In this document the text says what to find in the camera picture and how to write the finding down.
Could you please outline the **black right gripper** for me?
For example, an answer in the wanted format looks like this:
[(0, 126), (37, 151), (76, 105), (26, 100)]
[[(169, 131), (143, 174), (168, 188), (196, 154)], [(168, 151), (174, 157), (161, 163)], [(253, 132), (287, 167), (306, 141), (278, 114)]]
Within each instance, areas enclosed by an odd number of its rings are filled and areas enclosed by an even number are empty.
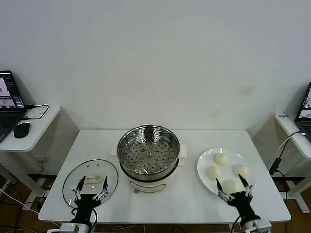
[(238, 213), (242, 220), (260, 219), (260, 217), (255, 214), (254, 210), (250, 205), (250, 202), (253, 198), (252, 197), (253, 185), (250, 185), (241, 174), (238, 174), (238, 176), (243, 186), (245, 187), (245, 191), (227, 194), (223, 190), (219, 180), (216, 178), (218, 196), (222, 200), (227, 202), (228, 205), (235, 207), (238, 210)]

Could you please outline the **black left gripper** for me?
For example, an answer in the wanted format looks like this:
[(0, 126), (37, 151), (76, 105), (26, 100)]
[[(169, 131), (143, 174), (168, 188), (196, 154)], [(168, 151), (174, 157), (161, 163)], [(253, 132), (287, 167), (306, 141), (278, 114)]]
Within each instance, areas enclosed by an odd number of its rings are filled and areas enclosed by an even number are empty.
[(108, 176), (105, 177), (102, 189), (98, 194), (81, 194), (85, 179), (86, 177), (83, 176), (77, 186), (73, 188), (75, 195), (74, 203), (77, 207), (73, 208), (71, 211), (72, 214), (74, 214), (74, 211), (76, 212), (74, 219), (70, 221), (71, 223), (90, 223), (93, 209), (101, 205), (101, 201), (103, 201), (109, 194)]

